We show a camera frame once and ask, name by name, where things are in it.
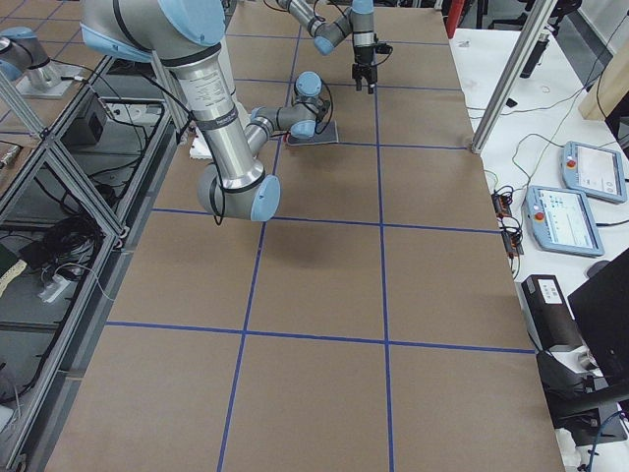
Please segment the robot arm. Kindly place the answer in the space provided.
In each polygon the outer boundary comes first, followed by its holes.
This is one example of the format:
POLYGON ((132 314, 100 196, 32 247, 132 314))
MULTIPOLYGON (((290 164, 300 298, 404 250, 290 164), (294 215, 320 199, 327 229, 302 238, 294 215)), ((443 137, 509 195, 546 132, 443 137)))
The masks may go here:
POLYGON ((219 1, 86 1, 83 38, 89 47, 118 58, 152 57, 171 72, 187 100, 213 158, 202 173, 198 199, 216 217, 268 221, 281 186, 257 158, 276 133, 298 139, 315 134, 330 109, 322 81, 306 71, 294 85, 294 102, 260 107, 242 124, 219 63, 225 17, 219 1))
POLYGON ((392 47, 378 40, 374 25, 374 2, 352 1, 344 10, 337 8, 339 16, 329 22, 315 11, 315 4, 307 1, 275 1, 276 7, 266 1, 264 4, 277 12, 287 13, 304 27, 314 41, 317 51, 327 56, 350 37, 353 47, 352 79, 356 91, 367 87, 368 94, 374 94, 377 85, 378 54, 389 55, 392 47))

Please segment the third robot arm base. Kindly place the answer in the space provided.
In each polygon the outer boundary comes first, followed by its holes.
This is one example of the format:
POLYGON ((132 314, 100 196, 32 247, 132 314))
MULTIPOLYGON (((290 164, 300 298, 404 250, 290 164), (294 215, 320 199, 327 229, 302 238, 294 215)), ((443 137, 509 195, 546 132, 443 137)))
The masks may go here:
POLYGON ((1 31, 1 71, 25 97, 59 99, 70 87, 62 79, 35 32, 27 27, 1 31))

